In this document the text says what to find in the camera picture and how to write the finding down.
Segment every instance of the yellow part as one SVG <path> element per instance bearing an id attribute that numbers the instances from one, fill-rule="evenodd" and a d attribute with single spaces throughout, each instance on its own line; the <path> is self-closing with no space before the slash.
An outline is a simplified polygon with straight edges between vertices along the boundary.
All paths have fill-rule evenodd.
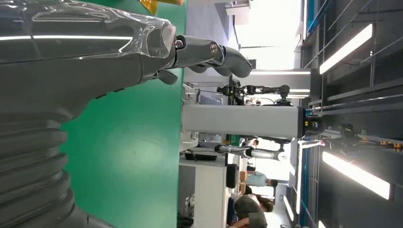
<path id="1" fill-rule="evenodd" d="M 140 3 L 155 16 L 157 13 L 158 2 L 154 0 L 139 0 Z"/>
<path id="2" fill-rule="evenodd" d="M 180 6 L 183 4 L 183 0 L 157 0 L 157 1 L 170 3 L 170 4 L 175 4 L 175 5 L 180 5 Z"/>

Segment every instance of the silver robotic arm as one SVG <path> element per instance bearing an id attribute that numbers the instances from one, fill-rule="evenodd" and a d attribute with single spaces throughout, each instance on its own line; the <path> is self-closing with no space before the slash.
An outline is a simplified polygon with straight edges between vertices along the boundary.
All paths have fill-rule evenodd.
<path id="1" fill-rule="evenodd" d="M 171 68 L 251 71 L 239 52 L 176 37 L 165 19 L 75 0 L 0 2 L 0 28 L 0 227 L 113 227 L 75 204 L 58 150 L 61 124 L 92 99 L 174 84 Z"/>

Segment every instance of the green wall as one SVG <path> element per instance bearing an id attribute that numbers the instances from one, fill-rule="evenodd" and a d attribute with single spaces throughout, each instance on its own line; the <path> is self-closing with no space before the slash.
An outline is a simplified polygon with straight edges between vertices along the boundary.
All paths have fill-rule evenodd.
<path id="1" fill-rule="evenodd" d="M 91 2 L 148 14 L 137 0 Z M 157 16 L 185 33 L 186 3 L 161 3 Z M 174 85 L 110 93 L 63 125 L 77 205 L 117 227 L 176 227 L 183 71 L 174 72 Z"/>

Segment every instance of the fluorescent light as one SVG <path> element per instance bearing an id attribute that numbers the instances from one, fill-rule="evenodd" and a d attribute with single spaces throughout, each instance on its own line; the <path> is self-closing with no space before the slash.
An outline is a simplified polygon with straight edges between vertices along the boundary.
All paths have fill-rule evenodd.
<path id="1" fill-rule="evenodd" d="M 292 213 L 291 206 L 287 200 L 286 196 L 283 196 L 284 204 L 286 205 L 288 215 L 290 216 L 291 221 L 294 221 L 294 213 Z"/>
<path id="2" fill-rule="evenodd" d="M 309 95 L 299 95 L 299 94 L 289 94 L 288 96 L 295 96 L 295 97 L 309 97 Z"/>
<path id="3" fill-rule="evenodd" d="M 309 71 L 252 71 L 250 75 L 310 75 Z"/>
<path id="4" fill-rule="evenodd" d="M 372 37 L 373 25 L 370 24 L 354 38 L 348 41 L 343 47 L 341 47 L 336 53 L 334 53 L 328 60 L 326 60 L 320 67 L 319 73 L 323 74 L 336 63 L 340 62 L 343 58 L 353 52 L 355 49 L 363 45 L 367 40 Z"/>
<path id="5" fill-rule="evenodd" d="M 302 25 L 302 39 L 305 40 L 307 37 L 307 17 L 308 17 L 308 0 L 304 0 L 304 21 Z"/>
<path id="6" fill-rule="evenodd" d="M 31 39 L 30 36 L 0 37 L 0 40 Z"/>
<path id="7" fill-rule="evenodd" d="M 291 93 L 309 93 L 310 89 L 290 89 Z"/>
<path id="8" fill-rule="evenodd" d="M 326 227 L 325 227 L 325 225 L 323 225 L 322 221 L 319 221 L 317 228 L 326 228 Z"/>
<path id="9" fill-rule="evenodd" d="M 120 40 L 131 40 L 133 37 L 42 35 L 42 36 L 34 36 L 34 38 L 35 39 L 120 39 Z"/>
<path id="10" fill-rule="evenodd" d="M 303 97 L 303 96 L 288 96 L 287 98 L 290 98 L 290 99 L 304 99 L 305 97 Z"/>
<path id="11" fill-rule="evenodd" d="M 34 39 L 117 39 L 131 40 L 133 37 L 107 37 L 107 36 L 65 36 L 65 35 L 42 35 L 33 36 Z M 0 40 L 31 39 L 30 36 L 0 37 Z"/>
<path id="12" fill-rule="evenodd" d="M 291 173 L 293 176 L 295 176 L 295 168 L 294 168 L 294 166 L 293 166 L 291 163 L 289 163 L 289 169 L 290 169 L 290 173 Z"/>
<path id="13" fill-rule="evenodd" d="M 302 182 L 302 155 L 304 151 L 302 150 L 302 146 L 299 147 L 298 151 L 298 177 L 297 177 L 297 203 L 295 205 L 295 212 L 299 214 L 299 210 L 301 208 L 301 182 Z"/>
<path id="14" fill-rule="evenodd" d="M 322 159 L 326 164 L 330 165 L 340 173 L 363 185 L 369 190 L 375 192 L 376 194 L 382 196 L 387 200 L 390 198 L 391 185 L 388 182 L 336 156 L 333 156 L 328 152 L 323 152 Z"/>

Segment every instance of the transparent plastic cover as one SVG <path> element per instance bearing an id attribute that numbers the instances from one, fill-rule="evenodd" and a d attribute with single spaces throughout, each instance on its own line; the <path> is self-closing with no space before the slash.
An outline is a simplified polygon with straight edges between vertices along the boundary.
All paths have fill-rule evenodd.
<path id="1" fill-rule="evenodd" d="M 0 63 L 57 58 L 168 57 L 170 21 L 75 0 L 0 0 Z"/>

